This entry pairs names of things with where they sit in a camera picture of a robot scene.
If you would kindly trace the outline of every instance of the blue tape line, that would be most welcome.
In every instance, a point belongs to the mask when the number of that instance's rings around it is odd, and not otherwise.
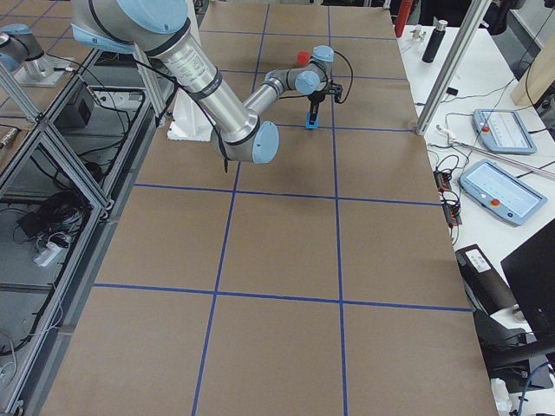
[[[178,186],[178,185],[158,185],[158,184],[134,184],[139,188],[160,188],[160,189],[178,189],[180,191],[201,191],[201,192],[223,192],[232,193],[232,189],[218,189],[218,188],[199,188],[195,186]]]
[[[199,406],[199,397],[200,397],[200,388],[202,386],[202,376],[205,371],[205,364],[206,364],[206,356],[208,354],[208,345],[210,343],[210,335],[212,332],[212,322],[214,319],[214,312],[216,310],[216,301],[218,299],[218,290],[219,290],[219,282],[222,277],[222,269],[224,268],[224,259],[225,259],[225,250],[227,248],[227,239],[229,237],[229,230],[232,225],[232,216],[233,216],[233,206],[235,204],[235,196],[237,190],[237,183],[239,180],[239,173],[241,172],[241,164],[239,163],[237,166],[237,171],[235,173],[235,182],[233,184],[233,194],[232,200],[229,204],[229,211],[227,213],[227,223],[225,224],[225,233],[224,233],[224,241],[222,243],[222,251],[219,257],[219,264],[218,264],[218,274],[216,275],[216,283],[214,284],[214,292],[212,296],[212,305],[210,306],[210,316],[208,318],[208,325],[206,327],[206,335],[205,335],[205,343],[204,347],[202,348],[202,356],[200,359],[200,368],[199,368],[199,377],[197,379],[197,386],[194,392],[194,401],[193,401],[193,409],[191,411],[191,415],[195,416],[197,414],[197,408]]]
[[[60,37],[58,37],[58,39],[54,43],[52,43],[52,46],[49,48],[49,53],[53,48],[56,47],[56,45],[58,44],[58,42],[61,41],[61,39],[68,39],[65,35],[70,30],[71,30],[71,26],[68,26],[68,28],[63,31],[62,35]]]
[[[355,198],[355,197],[338,197],[338,199],[341,201],[378,202],[383,204],[441,206],[440,202],[399,201],[395,199]]]
[[[425,206],[439,206],[439,202],[423,202],[423,201],[401,201],[396,199],[380,199],[380,198],[357,198],[357,197],[341,197],[341,196],[326,196],[326,195],[305,195],[302,193],[278,193],[278,192],[265,192],[265,191],[243,191],[243,190],[227,190],[217,188],[198,188],[194,186],[176,186],[176,185],[157,185],[157,184],[135,184],[134,186],[141,188],[156,188],[156,189],[173,189],[178,191],[199,191],[199,192],[219,192],[219,193],[238,193],[243,195],[262,195],[269,197],[284,197],[284,198],[310,198],[310,199],[326,199],[326,200],[339,200],[339,201],[356,201],[356,202],[374,202],[382,204],[402,204],[402,205],[425,205]]]
[[[298,193],[275,193],[264,191],[237,191],[244,195],[264,195],[269,197],[285,197],[285,198],[312,198],[312,199],[335,199],[335,197],[326,197],[324,195],[303,195]]]
[[[347,78],[350,79],[350,75],[333,75],[334,78]],[[378,80],[378,81],[408,81],[407,78],[394,78],[389,76],[353,76],[355,80]]]
[[[328,43],[331,46],[331,13],[328,7]],[[333,177],[336,200],[337,284],[339,293],[339,326],[341,333],[341,374],[343,383],[343,416],[349,416],[349,391],[347,383],[347,348],[345,346],[345,311],[343,307],[343,257],[341,252],[341,212],[339,210],[339,179],[336,149],[336,112],[331,101],[331,135],[333,145]]]
[[[254,72],[255,74],[258,73],[258,69],[260,68],[260,59],[262,58],[262,48],[264,47],[264,37],[266,33],[266,26],[268,25],[268,16],[270,15],[270,5],[266,6],[266,16],[264,18],[264,27],[262,28],[262,36],[260,38],[260,47],[258,48],[258,58],[257,58],[257,67],[255,67]],[[252,92],[254,92],[257,86],[257,76],[254,76],[252,80]]]
[[[262,32],[244,32],[241,30],[216,30],[216,29],[199,29],[200,33],[226,33],[228,35],[262,35]]]
[[[5,17],[11,16],[11,12],[17,9],[25,0],[19,0],[19,3],[12,7],[5,15],[0,16],[0,21],[2,21]]]
[[[240,30],[216,30],[216,29],[200,29],[200,33],[225,33],[229,35],[263,35],[264,32],[244,32]],[[269,36],[291,36],[291,37],[327,37],[328,39],[367,39],[371,41],[396,41],[394,37],[379,37],[379,36],[327,36],[327,35],[295,35],[292,33],[265,33]]]
[[[388,303],[388,302],[365,302],[365,301],[343,301],[347,305],[357,306],[376,306],[378,308],[394,308],[394,309],[419,309],[419,310],[439,310],[442,312],[470,312],[470,308],[457,308],[449,306],[432,306],[432,305],[411,305],[406,303]]]
[[[265,75],[264,71],[240,71],[236,69],[220,69],[219,72],[230,73],[230,74],[248,74],[248,75]],[[334,75],[334,78],[347,78],[350,79],[350,75]],[[408,81],[407,78],[394,78],[388,76],[353,76],[355,80],[378,80],[378,81]]]
[[[258,293],[242,293],[242,292],[218,292],[218,295],[231,296],[231,297],[248,297],[252,299],[275,299],[279,301],[335,303],[335,304],[339,303],[339,301],[336,299],[325,299],[322,297],[265,295],[265,294],[258,294]]]
[[[388,127],[334,127],[336,130],[354,130],[361,132],[395,132],[395,133],[412,133],[409,128],[388,128]]]
[[[95,283],[96,288],[108,289],[126,289],[126,290],[146,290],[153,292],[173,292],[173,293],[187,293],[193,295],[208,295],[208,296],[228,296],[228,297],[247,297],[253,299],[275,299],[282,301],[293,302],[313,302],[313,303],[334,303],[339,304],[338,299],[326,299],[323,297],[309,297],[309,296],[285,296],[285,295],[266,295],[262,293],[246,293],[246,292],[231,292],[231,291],[218,291],[206,289],[187,289],[187,288],[171,288],[165,286],[147,286],[137,284],[123,284],[123,283]],[[418,309],[418,310],[437,310],[442,312],[472,312],[470,308],[459,308],[450,306],[434,306],[434,305],[416,305],[410,303],[392,303],[392,302],[371,302],[371,301],[350,301],[343,299],[343,304],[354,306],[370,306],[375,308],[392,308],[392,309]]]
[[[10,17],[24,17],[24,18],[35,18],[35,19],[66,19],[66,20],[71,20],[71,17],[65,17],[65,16],[25,16],[25,15],[10,15]]]
[[[194,295],[213,295],[212,290],[168,288],[163,286],[145,286],[136,284],[95,283],[96,288],[149,290],[155,292],[192,293]]]

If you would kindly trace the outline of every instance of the cardboard surface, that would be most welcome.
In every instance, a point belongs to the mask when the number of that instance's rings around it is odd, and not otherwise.
[[[216,2],[201,36],[242,100],[299,48],[333,42],[353,90],[322,104],[313,132],[306,99],[276,103],[262,117],[281,134],[268,166],[224,174],[210,144],[157,133],[46,411],[75,414],[94,386],[102,400],[79,414],[495,414],[389,13]],[[347,87],[345,70],[337,60]],[[129,298],[137,316],[109,306]],[[132,336],[106,353],[123,322]],[[166,349],[155,374],[171,360],[186,374],[136,393]],[[120,351],[133,362],[118,370]],[[172,400],[155,411],[132,403],[160,392]]]
[[[349,414],[497,414],[470,314],[345,307]]]
[[[93,289],[41,415],[183,414],[193,405],[210,303]]]
[[[97,282],[213,289],[230,198],[135,188]]]
[[[196,414],[339,415],[335,305],[223,298]]]

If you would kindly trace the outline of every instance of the cable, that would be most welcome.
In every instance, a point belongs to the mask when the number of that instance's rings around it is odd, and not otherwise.
[[[289,100],[291,98],[307,98],[308,95],[290,95],[288,97],[279,97],[279,100]]]
[[[86,66],[84,66],[83,64],[81,64],[81,63],[79,63],[79,62],[77,62],[77,61],[75,61],[75,60],[73,60],[73,59],[62,58],[62,57],[60,57],[60,56],[56,56],[56,55],[53,55],[53,54],[50,54],[50,53],[48,53],[47,55],[48,55],[48,56],[52,56],[52,57],[55,58],[55,59],[60,59],[60,60],[62,60],[62,61],[74,63],[74,64],[77,65],[79,68],[81,68],[83,71],[87,71],[87,72],[96,80],[96,82],[98,82],[98,84],[99,84],[101,87],[103,87],[104,89],[107,89],[106,86],[102,83],[102,81],[99,80],[98,77],[93,73],[93,71],[91,71],[90,69],[88,69],[88,68],[87,68]],[[115,105],[114,97],[113,97],[111,94],[108,94],[108,95],[109,95],[110,99],[112,100],[112,104],[114,104],[113,110],[114,110],[114,111],[118,111],[118,118],[120,119],[121,125],[123,126],[123,131],[125,132],[126,128],[124,127],[123,120],[121,119],[120,114],[119,114],[119,112],[122,111],[122,110],[117,110],[117,106]]]
[[[462,97],[454,97],[454,98],[452,98],[451,100],[444,100],[444,101],[442,101],[441,103],[449,103],[449,102],[453,102],[453,101],[456,101],[456,100],[466,100],[466,99],[468,99],[468,98],[484,98],[484,97],[488,97],[488,96],[490,96],[490,95],[493,94],[493,93],[496,93],[496,92],[498,92],[498,91],[501,91],[502,89],[507,88],[509,85],[511,85],[511,82],[513,82],[515,79],[516,79],[515,77],[511,78],[511,80],[510,80],[507,84],[505,84],[503,87],[496,88],[496,89],[494,89],[493,91],[490,91],[490,92],[487,93],[487,94],[465,95],[465,96],[462,96]]]
[[[3,371],[4,369],[8,366],[8,365],[13,365],[14,366],[14,372],[11,375],[10,379],[6,382],[5,386],[0,388],[0,391],[4,390],[16,377],[16,373],[17,373],[17,357],[16,357],[16,348],[14,347],[14,340],[11,338],[11,335],[7,332],[7,331],[3,331],[0,330],[0,334],[2,334],[3,336],[5,336],[6,338],[8,338],[8,341],[10,342],[10,348],[11,348],[11,358],[12,358],[12,362],[9,362],[7,364],[4,364],[2,367],[0,367],[0,380],[1,380],[1,376],[3,376]]]
[[[351,66],[349,60],[345,57],[344,54],[342,54],[341,52],[337,52],[337,51],[335,51],[335,53],[343,58],[343,60],[347,63],[347,66],[349,67],[349,70],[350,70],[349,89],[347,90],[347,93],[345,94],[345,98],[343,98],[341,101],[337,102],[337,104],[343,104],[349,98],[350,89],[353,87],[353,80],[355,79],[355,71],[353,71],[353,67]]]
[[[206,110],[193,97],[191,97],[189,92],[186,90],[185,86],[182,85],[179,81],[177,81],[177,78],[175,78],[174,76],[164,74],[163,72],[159,71],[158,69],[153,68],[150,65],[146,65],[146,63],[143,63],[143,62],[140,62],[140,61],[137,61],[137,60],[134,60],[134,61],[135,61],[136,64],[141,65],[144,68],[150,69],[151,71],[155,72],[156,74],[158,74],[158,75],[162,76],[163,78],[166,78],[167,80],[172,82],[173,85],[175,85],[177,88],[179,88],[185,94],[187,94],[191,98],[191,100],[196,104],[196,106],[199,108],[199,110],[202,112],[202,114],[206,117],[206,119],[208,120],[208,122],[212,126],[212,129],[214,130],[214,132],[218,136],[219,150],[221,151],[222,156],[224,157],[224,171],[225,171],[225,173],[227,173],[227,168],[228,168],[230,159],[227,157],[227,152],[225,151],[224,140],[222,139],[221,133],[219,132],[216,124],[212,121],[212,119],[210,118],[210,115],[206,112]]]
[[[23,214],[30,214],[29,211],[25,211],[25,210],[20,210],[19,208],[3,208],[2,210],[0,210],[0,212],[4,212],[4,211],[14,211],[14,212],[21,212]]]
[[[553,165],[553,164],[555,164],[555,160],[553,160],[553,161],[551,161],[551,162],[549,162],[549,163],[546,163],[546,164],[543,165],[543,166],[540,166],[539,169],[543,169],[543,168],[548,167],[548,166],[551,166],[551,165]],[[530,171],[530,172],[522,173],[521,175],[517,176],[516,178],[523,178],[523,177],[525,177],[525,176],[527,176],[527,175],[529,175],[529,174],[531,174],[531,173],[533,173],[533,172]]]
[[[542,31],[542,29],[544,28],[544,26],[547,24],[547,21],[549,20],[549,18],[552,16],[553,11],[555,10],[555,6],[552,7],[552,11],[549,12],[549,15],[547,16],[547,18],[545,19],[544,23],[540,26],[538,32],[536,33],[536,35],[534,36],[534,38],[530,41],[530,43],[528,44],[528,48],[526,48],[524,54],[522,54],[522,56],[519,59],[519,63],[517,64],[517,67],[515,69],[515,71],[518,71],[520,68],[520,65],[522,65],[522,62],[524,60],[524,57],[528,54],[528,51],[530,50],[530,48],[532,47],[532,45],[536,42],[536,39],[538,39],[539,33]],[[532,59],[532,62],[530,62],[530,66],[532,66],[533,62],[535,61],[535,58]]]
[[[554,128],[555,126],[551,126],[551,127],[546,127],[546,128],[542,128],[541,130],[533,130],[531,132],[528,132],[528,134],[536,134],[536,133],[541,133],[541,132],[545,132],[547,130],[551,130],[552,128]]]
[[[33,162],[33,165],[36,166],[36,168],[46,177],[52,179],[52,182],[54,182],[54,184],[56,185],[56,187],[60,188],[60,189],[69,189],[66,185],[64,185],[62,182],[60,182],[55,176],[50,175],[48,172],[46,172],[44,169],[42,169],[42,167],[40,166],[40,164],[36,161],[36,159],[33,156],[30,156],[29,159],[31,160],[31,162]]]
[[[522,416],[522,407],[524,406],[524,401],[525,401],[525,396],[526,396],[526,392],[528,391],[528,387],[530,386],[530,384],[532,383],[532,379],[534,378],[534,375],[536,375],[536,373],[543,367],[546,367],[549,365],[549,361],[544,362],[542,365],[537,366],[536,368],[534,368],[534,370],[528,375],[528,377],[526,378],[526,383],[524,385],[524,389],[522,390],[522,395],[520,396],[520,400],[519,400],[519,411],[517,412],[517,416]]]

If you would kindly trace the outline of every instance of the black cable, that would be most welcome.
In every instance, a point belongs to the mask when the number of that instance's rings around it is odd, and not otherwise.
[[[73,227],[79,221],[82,221],[86,215],[86,208],[87,208],[87,204],[83,199],[83,196],[79,192],[63,191],[63,192],[58,192],[57,194],[54,194],[51,197],[44,200],[41,203],[36,214],[39,215],[41,218],[46,218],[48,221],[50,221],[49,228],[50,228],[50,232],[53,233],[53,232],[58,232],[65,229],[70,230],[71,227]],[[16,230],[17,230],[17,227],[14,229],[14,235],[12,237],[15,236]],[[81,227],[79,227],[78,230],[70,232],[70,234],[72,235],[76,233],[77,237],[74,238],[74,241],[79,238],[81,231],[82,231]],[[63,275],[63,272],[61,271],[60,274],[58,275],[58,279],[56,280],[55,284],[58,284],[58,282],[62,278],[62,275]],[[27,345],[32,340],[34,333],[36,332],[36,329],[38,327],[39,321],[44,315],[44,312],[47,309],[47,307],[50,305],[50,301],[55,294],[54,287],[55,286],[53,285],[52,289],[49,291],[47,298],[42,304],[41,308],[39,308],[39,310],[35,312],[35,314],[33,314],[35,315],[35,320],[33,321],[31,329],[28,332],[28,334],[25,337],[23,337],[21,340],[19,340],[19,343],[14,347],[15,352],[25,347],[25,345]],[[7,355],[11,355],[11,349],[10,351],[3,351],[2,349],[0,349],[0,357],[7,356]]]
[[[74,64],[77,65],[79,68],[81,68],[83,71],[87,71],[87,72],[96,80],[96,82],[98,82],[98,84],[99,84],[101,87],[107,89],[106,86],[102,83],[102,81],[99,80],[98,77],[93,73],[93,71],[91,71],[90,69],[88,69],[88,68],[87,68],[86,66],[84,66],[83,64],[81,64],[81,63],[79,63],[79,62],[77,62],[77,61],[75,61],[75,60],[73,60],[73,59],[62,58],[62,57],[60,57],[60,56],[52,55],[52,54],[50,54],[50,53],[48,53],[47,55],[48,55],[48,56],[52,56],[52,57],[55,58],[55,59],[60,59],[60,60],[62,60],[62,61],[67,61],[67,62],[74,63]],[[125,130],[126,130],[125,124],[124,124],[123,120],[121,119],[121,116],[120,116],[120,113],[119,113],[120,111],[123,111],[123,110],[118,110],[118,109],[116,108],[117,106],[115,105],[114,97],[113,97],[111,94],[109,94],[109,97],[110,97],[110,99],[112,100],[112,104],[114,104],[114,108],[104,107],[104,106],[102,106],[101,104],[99,104],[98,102],[96,102],[96,104],[99,105],[99,107],[103,107],[103,108],[108,109],[108,110],[113,109],[114,111],[117,111],[117,112],[118,112],[118,118],[120,119],[121,126],[123,127],[123,131],[125,132]]]
[[[353,70],[352,65],[350,64],[349,60],[345,57],[344,54],[342,54],[341,52],[337,52],[337,51],[335,51],[335,53],[343,58],[343,60],[347,63],[347,66],[349,67],[349,70],[350,70],[349,89],[347,90],[347,93],[345,94],[345,98],[343,98],[341,101],[337,102],[337,104],[343,104],[347,100],[347,98],[349,98],[350,89],[353,87],[353,80],[355,79],[355,71]]]
[[[20,210],[19,208],[3,208],[2,210],[0,210],[0,212],[5,212],[5,211],[14,211],[14,212],[21,212],[23,214],[30,214],[29,211],[25,211],[25,210]]]
[[[555,164],[555,160],[553,160],[553,161],[551,161],[551,162],[549,162],[549,163],[546,163],[546,164],[543,165],[543,166],[540,166],[539,169],[543,169],[543,168],[548,167],[548,166],[551,166],[551,165],[553,165],[553,164]],[[522,173],[521,175],[517,176],[516,178],[524,178],[525,176],[527,176],[527,175],[529,175],[529,174],[531,174],[531,173],[533,173],[533,171],[526,172],[526,173]]]
[[[49,174],[48,172],[46,172],[44,169],[42,169],[41,165],[36,161],[36,159],[33,156],[30,156],[29,159],[31,160],[31,162],[33,162],[33,165],[36,166],[36,168],[46,177],[52,179],[52,182],[60,189],[69,189],[66,185],[64,185],[62,182],[60,182],[54,175]]]
[[[535,133],[545,132],[545,131],[547,131],[547,130],[551,130],[553,127],[554,127],[554,126],[542,128],[541,130],[533,130],[533,131],[531,131],[531,132],[528,132],[528,134],[535,134]]]
[[[290,98],[307,98],[308,95],[290,95],[288,97],[279,97],[279,100],[289,100]]]
[[[206,119],[208,120],[208,122],[210,123],[210,125],[212,126],[214,132],[216,132],[216,135],[218,136],[218,141],[219,141],[219,150],[222,153],[222,156],[224,157],[224,170],[227,173],[227,167],[229,164],[229,158],[227,157],[227,153],[225,151],[225,147],[224,147],[224,140],[222,139],[221,133],[219,132],[218,128],[216,127],[216,124],[212,121],[212,119],[210,118],[210,115],[208,115],[208,113],[206,112],[206,110],[193,98],[191,97],[191,95],[189,94],[189,92],[186,90],[185,86],[182,85],[179,81],[177,81],[177,78],[175,78],[174,76],[170,76],[167,74],[164,74],[163,72],[159,71],[156,68],[151,67],[150,65],[146,65],[146,63],[134,60],[134,62],[138,65],[141,65],[144,68],[150,69],[151,71],[155,72],[156,74],[162,76],[163,78],[166,78],[167,80],[169,80],[170,82],[173,83],[173,85],[177,86],[177,88],[179,88],[181,91],[183,91],[185,94],[187,94],[191,100],[193,100],[193,102],[197,105],[197,107],[199,108],[199,110],[202,112],[202,114],[206,117]]]
[[[454,97],[454,98],[452,98],[451,100],[444,100],[444,101],[442,101],[441,103],[449,103],[449,102],[453,102],[453,101],[455,101],[455,100],[466,100],[466,99],[468,99],[468,98],[484,98],[484,97],[488,97],[489,95],[491,95],[491,94],[493,94],[493,93],[496,93],[496,92],[498,92],[498,91],[501,91],[502,89],[507,88],[509,85],[511,85],[511,82],[513,82],[514,79],[515,79],[514,77],[511,78],[511,80],[510,80],[507,84],[505,84],[503,87],[496,88],[496,89],[494,89],[493,91],[490,91],[490,92],[487,93],[487,94],[465,95],[465,96],[462,96],[462,97]]]
[[[530,44],[528,44],[528,48],[526,48],[524,54],[522,54],[522,56],[519,59],[519,63],[517,64],[517,67],[515,69],[515,71],[518,71],[520,68],[520,65],[522,65],[522,62],[524,60],[524,57],[528,54],[528,51],[530,50],[530,48],[532,47],[532,45],[536,42],[536,39],[538,39],[539,36],[539,32],[542,31],[542,29],[544,28],[544,26],[547,24],[547,21],[549,20],[549,18],[552,16],[553,11],[555,10],[555,6],[552,7],[552,11],[549,12],[549,15],[547,16],[547,18],[544,21],[544,24],[541,25],[541,27],[539,28],[538,32],[536,33],[536,36],[530,41]],[[533,62],[535,61],[536,58],[532,59],[532,62],[530,62],[530,66],[532,66]]]

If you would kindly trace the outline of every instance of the grid line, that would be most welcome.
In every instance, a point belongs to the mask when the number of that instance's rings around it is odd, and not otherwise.
[[[145,290],[154,292],[170,292],[170,293],[187,293],[192,295],[206,296],[225,296],[225,297],[246,297],[250,299],[269,299],[278,301],[292,302],[310,302],[310,303],[332,303],[339,305],[339,299],[310,297],[310,296],[286,296],[272,295],[265,293],[247,293],[247,292],[231,292],[231,291],[213,291],[207,289],[188,289],[188,288],[172,288],[166,286],[147,286],[125,283],[95,283],[96,288],[105,289],[123,289],[123,290]],[[391,308],[391,309],[418,309],[418,310],[435,310],[439,312],[462,312],[472,313],[470,308],[462,308],[456,306],[439,306],[439,305],[420,305],[416,303],[395,303],[395,302],[374,302],[374,301],[355,301],[343,299],[344,305],[365,306],[374,308]]]
[[[214,291],[212,292],[212,304],[210,306],[210,315],[208,316],[208,323],[206,325],[205,342],[202,348],[202,356],[200,358],[199,376],[197,378],[197,386],[195,387],[194,400],[193,400],[193,409],[191,411],[192,416],[195,416],[197,414],[197,408],[199,405],[200,389],[202,387],[202,377],[204,375],[206,357],[208,355],[208,346],[210,343],[210,335],[212,333],[212,323],[214,320],[214,313],[216,311],[216,302],[218,300],[219,282],[222,276],[222,269],[224,266],[225,249],[227,246],[227,239],[229,237],[229,230],[232,224],[233,206],[235,204],[235,196],[236,196],[235,191],[237,189],[240,168],[241,168],[241,165],[237,167],[237,172],[235,173],[235,183],[233,184],[232,200],[229,204],[229,211],[227,213],[227,222],[225,224],[224,241],[222,243],[222,250],[219,257],[218,274],[216,275],[216,283],[214,284]]]
[[[328,45],[331,47],[331,13],[328,7]],[[343,384],[343,416],[349,416],[349,390],[347,382],[347,348],[345,346],[345,311],[343,306],[343,261],[341,252],[341,213],[339,211],[339,180],[337,174],[336,114],[331,100],[331,135],[333,146],[333,179],[336,206],[337,286],[339,295],[339,329],[341,336],[341,375]]]
[[[266,75],[266,71],[243,71],[238,69],[219,69],[219,72],[230,73],[230,74],[255,74],[255,75]],[[350,75],[334,75],[334,78],[346,78],[350,79]],[[408,81],[407,78],[395,78],[390,76],[364,76],[364,75],[353,75],[356,80],[378,80],[378,81]]]
[[[17,9],[19,6],[21,6],[21,4],[22,4],[24,1],[25,1],[25,0],[19,0],[19,3],[16,4],[14,7],[12,7],[10,10],[8,10],[8,12],[7,12],[5,15],[0,16],[0,22],[1,22],[5,17],[11,16],[10,13],[11,13],[12,11],[14,11],[15,9]]]
[[[326,196],[326,195],[308,195],[302,193],[278,193],[278,192],[264,192],[264,191],[242,191],[242,190],[229,190],[229,189],[218,189],[218,188],[202,188],[195,186],[178,186],[178,185],[159,185],[159,184],[142,184],[137,183],[134,186],[139,188],[158,188],[158,189],[170,189],[178,191],[199,191],[199,192],[220,192],[220,193],[238,193],[244,195],[263,195],[269,197],[284,197],[284,198],[311,198],[311,199],[328,199],[328,200],[339,200],[339,201],[356,201],[356,202],[372,202],[372,203],[382,203],[382,204],[402,204],[402,205],[425,205],[425,206],[435,206],[441,207],[440,202],[424,202],[424,201],[402,201],[395,199],[380,199],[380,198],[357,198],[357,197],[342,197],[342,196]]]
[[[257,59],[257,66],[256,70],[258,71],[258,66],[260,65],[260,56],[262,55],[262,48],[264,45],[264,32],[266,31],[266,24],[268,23],[268,15],[270,15],[270,5],[266,6],[266,16],[264,19],[264,29],[263,34],[260,38],[260,47],[258,49],[258,59]],[[257,77],[254,75],[252,80],[252,92],[256,87]],[[212,332],[212,323],[214,319],[214,313],[216,310],[216,304],[218,300],[219,294],[219,282],[222,276],[222,270],[224,268],[224,260],[225,260],[225,251],[227,249],[227,240],[229,237],[229,230],[231,229],[232,225],[232,217],[233,217],[233,207],[235,204],[235,198],[237,196],[237,186],[239,182],[239,175],[241,173],[241,163],[239,162],[237,165],[237,171],[235,173],[235,181],[233,183],[233,191],[232,191],[232,200],[229,206],[229,212],[227,214],[227,224],[225,225],[225,234],[224,234],[224,242],[222,243],[222,251],[219,258],[219,265],[218,265],[218,275],[216,276],[216,283],[214,285],[214,294],[212,296],[212,305],[210,307],[210,316],[208,317],[208,325],[206,328],[206,336],[205,336],[205,344],[202,350],[202,357],[200,359],[200,367],[199,367],[199,377],[197,379],[197,386],[195,388],[194,400],[193,400],[193,409],[191,411],[192,416],[196,416],[197,409],[199,406],[199,397],[200,397],[200,389],[202,388],[202,378],[204,375],[204,368],[206,365],[206,357],[208,355],[208,347],[210,343],[210,336]]]
[[[228,35],[263,35],[262,32],[250,32],[241,30],[215,30],[215,29],[200,29],[200,33],[223,33]],[[340,35],[296,35],[291,33],[265,33],[269,36],[289,36],[289,37],[328,37],[329,39],[368,39],[371,41],[397,41],[394,37],[380,37],[380,36],[340,36]]]

